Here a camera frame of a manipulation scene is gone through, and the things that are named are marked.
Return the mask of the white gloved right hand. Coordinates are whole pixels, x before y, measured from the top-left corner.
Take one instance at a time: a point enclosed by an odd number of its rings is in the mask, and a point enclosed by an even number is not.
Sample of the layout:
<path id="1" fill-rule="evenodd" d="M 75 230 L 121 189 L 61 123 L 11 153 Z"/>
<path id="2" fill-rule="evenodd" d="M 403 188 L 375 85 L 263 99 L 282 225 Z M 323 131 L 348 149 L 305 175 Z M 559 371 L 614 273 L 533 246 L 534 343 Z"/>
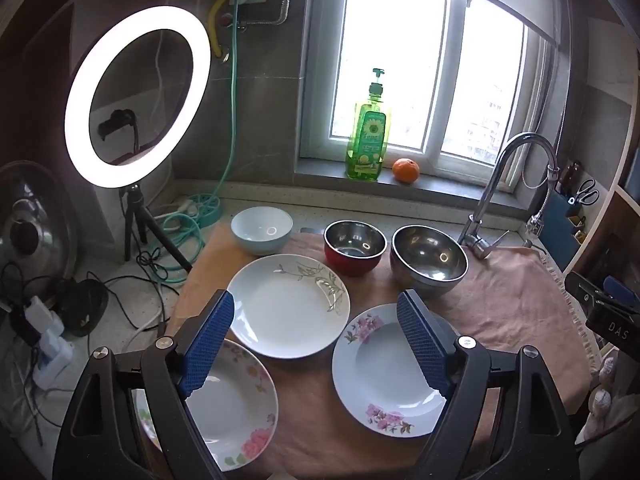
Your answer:
<path id="1" fill-rule="evenodd" d="M 588 408 L 589 415 L 575 441 L 578 448 L 622 428 L 639 411 L 639 363 L 620 349 L 608 352 Z"/>

